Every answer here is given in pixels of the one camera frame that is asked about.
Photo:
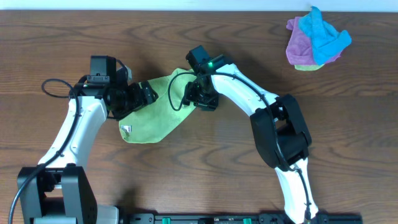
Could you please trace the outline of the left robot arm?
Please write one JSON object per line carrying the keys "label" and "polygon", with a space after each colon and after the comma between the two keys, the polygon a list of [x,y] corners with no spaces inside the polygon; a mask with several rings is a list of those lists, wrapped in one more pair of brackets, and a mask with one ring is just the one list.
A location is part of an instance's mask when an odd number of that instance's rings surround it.
{"label": "left robot arm", "polygon": [[16,203],[24,223],[126,223],[118,207],[99,205],[85,173],[97,133],[107,119],[119,121],[156,101],[148,82],[132,82],[120,60],[93,55],[90,72],[68,84],[67,116],[48,152],[17,177]]}

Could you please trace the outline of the light green cloth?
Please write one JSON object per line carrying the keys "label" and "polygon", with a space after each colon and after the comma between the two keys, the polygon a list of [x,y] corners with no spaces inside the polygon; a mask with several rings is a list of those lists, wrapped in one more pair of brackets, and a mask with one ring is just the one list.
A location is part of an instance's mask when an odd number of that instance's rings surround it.
{"label": "light green cloth", "polygon": [[194,79],[191,70],[177,68],[170,75],[149,80],[159,97],[156,102],[119,121],[121,137],[134,144],[163,140],[194,111],[193,105],[179,105],[185,86]]}

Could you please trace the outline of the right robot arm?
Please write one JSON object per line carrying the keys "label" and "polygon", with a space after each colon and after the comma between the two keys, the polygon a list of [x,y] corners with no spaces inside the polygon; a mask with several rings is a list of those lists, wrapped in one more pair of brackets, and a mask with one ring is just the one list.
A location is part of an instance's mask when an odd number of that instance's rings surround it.
{"label": "right robot arm", "polygon": [[312,137],[297,100],[266,91],[224,55],[212,58],[201,45],[185,59],[196,79],[186,85],[183,105],[214,111],[224,95],[241,108],[249,116],[260,157],[277,173],[286,215],[294,223],[310,223],[318,212],[308,180]]}

